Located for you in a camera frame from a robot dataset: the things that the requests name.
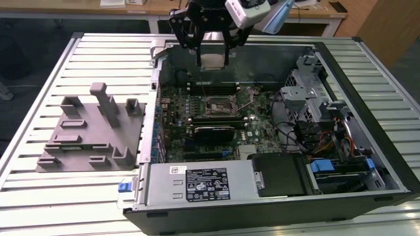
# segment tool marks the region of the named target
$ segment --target robotic arm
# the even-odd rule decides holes
[[[201,66],[200,45],[206,32],[218,31],[224,38],[224,65],[229,64],[229,50],[245,44],[250,30],[256,23],[266,21],[270,25],[281,27],[294,0],[189,0],[188,6],[169,13],[169,25],[182,48],[196,51],[196,65]],[[278,14],[269,14],[270,5],[288,6],[282,10],[284,18],[278,21]],[[193,35],[184,29],[185,18],[193,26]]]

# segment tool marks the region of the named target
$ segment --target warning label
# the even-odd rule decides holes
[[[229,200],[229,182],[225,168],[185,170],[186,201]]]

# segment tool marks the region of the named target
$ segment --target blue latch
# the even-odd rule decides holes
[[[318,171],[333,171],[334,167],[330,160],[314,160],[310,163],[310,169],[312,169],[312,172],[314,173]]]
[[[118,193],[130,192],[130,183],[118,183]]]
[[[372,159],[369,159],[369,158],[366,159],[366,164],[368,164],[369,169],[373,170],[374,169],[374,163],[373,163]]]

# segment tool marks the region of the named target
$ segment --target barcode sticker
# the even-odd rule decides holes
[[[126,13],[145,14],[145,11],[126,11]]]
[[[169,174],[184,174],[186,170],[186,166],[170,166]]]

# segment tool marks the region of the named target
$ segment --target black plastic bracket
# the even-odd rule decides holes
[[[353,39],[353,41],[354,41],[356,43],[362,43],[361,37],[354,36],[354,37],[352,37],[352,39]]]
[[[340,13],[346,13],[346,12],[348,12],[346,9],[345,9],[345,7],[341,5],[340,2],[337,2],[337,1],[330,1],[329,4],[330,4],[330,6],[334,8],[334,10],[336,10],[337,12],[340,12]]]
[[[81,38],[84,36],[84,32],[74,32],[72,38]]]

